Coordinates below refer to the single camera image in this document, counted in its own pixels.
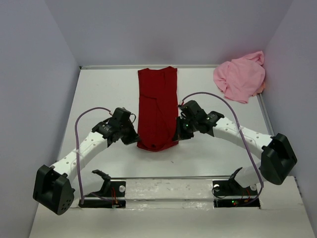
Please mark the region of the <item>red t shirt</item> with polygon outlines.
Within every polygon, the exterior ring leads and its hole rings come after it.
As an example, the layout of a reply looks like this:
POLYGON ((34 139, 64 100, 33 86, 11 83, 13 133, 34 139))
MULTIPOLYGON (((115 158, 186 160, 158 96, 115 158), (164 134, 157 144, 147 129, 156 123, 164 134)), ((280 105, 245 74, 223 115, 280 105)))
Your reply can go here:
POLYGON ((145 68, 138 71, 139 115, 137 147, 159 152, 178 144, 173 141, 178 117, 177 69, 145 68))

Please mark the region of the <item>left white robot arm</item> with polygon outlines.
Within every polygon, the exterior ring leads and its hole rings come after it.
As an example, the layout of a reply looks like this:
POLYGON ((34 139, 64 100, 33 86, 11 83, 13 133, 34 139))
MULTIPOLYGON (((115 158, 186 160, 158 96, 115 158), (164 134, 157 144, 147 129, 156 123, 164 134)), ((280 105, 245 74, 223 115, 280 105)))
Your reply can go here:
POLYGON ((110 115, 96 124, 82 142, 79 141, 78 131, 75 131, 75 149, 51 166, 42 165, 37 170, 34 200, 62 215, 76 199, 83 201, 85 195, 92 192, 99 196, 109 192, 109 183, 102 178, 94 181, 92 189, 84 191, 81 170, 111 144, 121 140, 123 144, 130 145, 140 139, 130 119, 130 111, 116 108, 110 115))

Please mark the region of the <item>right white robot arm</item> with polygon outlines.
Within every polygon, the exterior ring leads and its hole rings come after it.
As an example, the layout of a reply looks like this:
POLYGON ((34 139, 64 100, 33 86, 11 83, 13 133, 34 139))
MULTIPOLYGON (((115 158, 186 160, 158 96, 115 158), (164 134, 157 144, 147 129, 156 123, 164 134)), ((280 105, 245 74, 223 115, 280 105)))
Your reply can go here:
POLYGON ((194 100, 179 108, 181 115, 176 119, 174 141, 191 139, 195 132, 200 132, 244 148, 260 160, 258 164, 236 169, 220 186, 224 192, 240 194, 261 181, 281 185, 297 164, 288 138, 281 133, 271 136, 239 127, 216 111, 206 113, 194 100))

